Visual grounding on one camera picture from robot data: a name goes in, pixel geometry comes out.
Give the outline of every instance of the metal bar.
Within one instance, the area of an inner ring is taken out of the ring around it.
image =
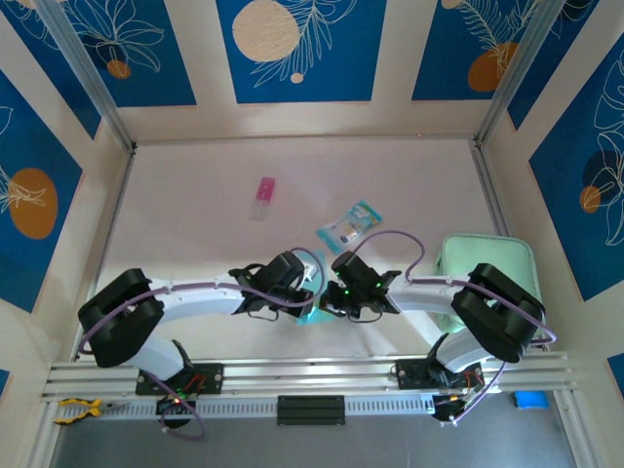
[[[59,427],[52,420],[58,411],[55,403],[42,403],[37,412],[39,427],[33,439],[29,455],[24,458],[21,468],[48,468],[59,436]]]
[[[110,250],[110,242],[113,236],[113,232],[115,229],[115,225],[117,224],[117,219],[119,218],[119,213],[121,211],[121,207],[123,205],[124,196],[126,194],[126,190],[128,189],[128,182],[130,181],[130,176],[133,170],[133,166],[135,163],[135,153],[134,151],[129,155],[128,161],[126,162],[126,168],[124,169],[124,174],[122,176],[121,184],[119,185],[119,190],[117,192],[117,197],[115,199],[115,206],[113,208],[112,218],[108,223],[106,228],[106,237],[104,238],[104,245],[101,249],[101,253],[99,254],[99,258],[97,259],[97,269],[96,274],[94,276],[91,285],[89,286],[89,291],[87,292],[86,300],[91,299],[96,292],[98,291],[98,283],[101,278],[101,273],[104,270],[104,263],[106,262],[106,257],[108,256],[108,251]],[[76,333],[74,334],[74,339],[71,344],[71,351],[69,355],[69,359],[74,361],[78,356],[78,344],[83,336],[83,330],[80,325],[76,328]]]
[[[400,395],[392,369],[398,359],[424,356],[386,356],[354,359],[224,360],[225,372],[220,396],[202,398],[251,398],[277,395],[316,395],[328,391],[340,395]],[[500,362],[483,364],[484,378],[493,378]],[[117,397],[136,400],[138,370],[132,367],[100,369],[94,362],[54,364],[44,388],[44,401],[62,398]],[[499,389],[567,389],[575,386],[566,353],[531,351],[502,374]],[[413,394],[456,393],[437,389]]]
[[[505,215],[500,204],[500,199],[494,186],[491,171],[489,170],[488,159],[484,153],[484,149],[479,147],[474,141],[470,144],[470,152],[475,163],[477,176],[481,183],[481,188],[486,199],[487,210],[494,225],[494,232],[498,236],[509,237],[509,226],[505,220]]]
[[[526,27],[525,35],[520,41],[518,51],[514,54],[507,71],[503,75],[498,88],[491,99],[487,114],[475,135],[478,146],[483,146],[492,131],[504,115],[514,94],[520,88],[528,69],[535,60],[551,27],[559,16],[566,0],[535,0],[539,1],[535,16]]]
[[[91,299],[94,295],[96,295],[96,292],[98,290],[99,279],[101,278],[101,273],[104,270],[104,263],[106,262],[108,251],[110,250],[110,241],[111,241],[111,238],[113,237],[113,232],[115,230],[115,225],[117,224],[117,220],[119,219],[119,212],[121,212],[121,207],[124,203],[124,196],[126,195],[126,190],[128,189],[128,182],[130,181],[130,176],[132,174],[134,164],[135,164],[135,153],[133,151],[130,157],[128,158],[126,169],[124,170],[124,176],[122,178],[121,185],[119,187],[117,200],[115,201],[115,208],[113,209],[113,216],[110,219],[110,223],[108,224],[108,229],[106,230],[106,239],[104,240],[104,246],[101,251],[101,256],[99,257],[99,262],[97,263],[96,276],[94,277],[94,281],[92,282],[91,287],[89,288],[89,294],[87,295],[87,300]]]
[[[97,112],[110,126],[121,145],[131,153],[135,145],[130,133],[117,112],[115,101],[99,76],[96,66],[65,14],[63,6],[57,0],[32,0],[32,4]]]
[[[595,443],[599,436],[596,427],[589,423],[582,403],[582,393],[558,390],[553,392],[576,465],[583,468],[609,466]]]

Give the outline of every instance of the mint green bag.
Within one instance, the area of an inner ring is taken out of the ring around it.
[[[444,240],[438,255],[436,274],[461,276],[470,273],[478,263],[490,263],[533,297],[541,301],[533,251],[526,242],[510,237],[480,234],[452,234]],[[439,315],[442,332],[459,332],[463,322],[456,316]]]

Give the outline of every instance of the black mounting plate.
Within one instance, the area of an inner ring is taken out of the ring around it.
[[[193,364],[193,371],[206,377],[206,383],[204,384],[204,388],[202,388],[202,395],[219,395],[221,393],[223,369],[224,365],[220,363]],[[141,396],[167,395],[167,392],[152,382],[143,372],[138,374],[135,393]]]
[[[344,397],[278,397],[278,425],[342,426],[346,422]]]
[[[439,390],[440,386],[437,386],[429,379],[419,379],[416,375],[414,375],[413,369],[414,367],[426,366],[427,361],[425,359],[401,359],[396,363],[396,376],[399,381],[399,389],[400,390]],[[481,376],[482,370],[481,365],[479,363],[474,364],[472,366],[468,366],[462,373],[460,373],[457,377],[457,380],[453,382],[453,384],[449,387],[452,390],[460,390],[462,388],[467,388],[469,385],[468,377],[464,375],[465,372],[474,372],[477,375]],[[471,386],[476,386],[477,382],[472,380]]]
[[[186,400],[186,403],[193,409],[196,408],[195,401]],[[182,427],[185,424],[187,424],[188,421],[190,421],[191,419],[195,417],[182,404],[175,403],[172,399],[168,397],[165,397],[162,400],[159,400],[158,402],[156,402],[156,414],[160,416],[164,411],[167,412],[167,416],[171,416],[171,415],[180,416],[183,414],[188,414],[188,417],[180,418],[180,419],[166,418],[165,425],[171,429],[177,429],[178,427]]]

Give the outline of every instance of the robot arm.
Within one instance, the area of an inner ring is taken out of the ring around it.
[[[400,280],[395,285],[392,283],[400,271],[378,275],[351,252],[341,255],[331,268],[340,284],[328,283],[320,306],[338,317],[348,315],[355,321],[361,309],[368,307],[379,314],[457,314],[464,321],[467,330],[443,336],[430,353],[431,369],[422,370],[439,375],[441,378],[433,378],[433,383],[440,385],[448,381],[444,375],[461,372],[489,356],[518,362],[536,331],[536,326],[501,303],[491,305],[488,297],[458,283],[469,278],[543,320],[541,304],[491,265],[480,264],[465,278],[423,278],[416,284],[414,280]],[[148,280],[141,270],[129,270],[85,304],[78,316],[89,332],[132,297],[147,295],[93,333],[89,342],[97,364],[104,368],[130,364],[180,384],[192,375],[192,365],[178,343],[153,332],[159,323],[205,314],[250,313],[265,306],[301,317],[313,308],[313,293],[293,286],[301,283],[298,280],[303,272],[303,264],[291,252],[281,253],[268,265],[233,269],[208,282]],[[151,294],[156,292],[161,295],[158,300]],[[267,294],[280,303],[267,299]]]

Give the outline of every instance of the blue object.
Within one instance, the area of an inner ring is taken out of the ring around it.
[[[371,100],[386,0],[216,6],[239,104]]]
[[[322,263],[323,268],[326,269],[327,271],[327,266],[325,264],[325,255],[323,254],[323,251],[313,251],[314,255],[317,256]],[[307,263],[312,263],[312,264],[316,264],[316,262],[314,261],[314,258],[312,258],[312,256],[310,256],[308,253],[306,252],[295,252],[294,253],[299,259],[301,259],[302,261],[305,261]],[[309,290],[313,293],[316,293],[318,291],[324,291],[326,289],[326,287],[328,286],[328,280],[325,280],[325,284],[321,285],[321,272],[317,270],[316,272],[316,276],[312,279],[312,281],[306,281],[303,284],[303,288],[305,290]],[[301,317],[300,319],[296,320],[296,324],[297,325],[312,325],[312,324],[322,324],[324,322],[330,322],[334,319],[336,319],[337,317],[335,317],[332,314],[329,314],[327,312],[322,311],[321,309],[319,309],[318,307],[318,301],[314,304],[314,308],[312,309],[312,311],[304,316]]]
[[[82,170],[2,72],[0,147],[0,298],[32,312]]]
[[[613,372],[615,383],[617,383],[617,387],[620,389],[622,398],[624,398],[624,353],[612,356],[606,361],[611,368],[611,372]]]
[[[516,129],[524,122],[599,1],[577,0],[564,5],[507,109]]]
[[[624,280],[624,35],[530,166],[584,300]]]
[[[514,392],[514,399],[521,410],[550,407],[546,392]]]
[[[364,200],[356,203],[338,221],[316,231],[316,235],[338,255],[383,218]]]

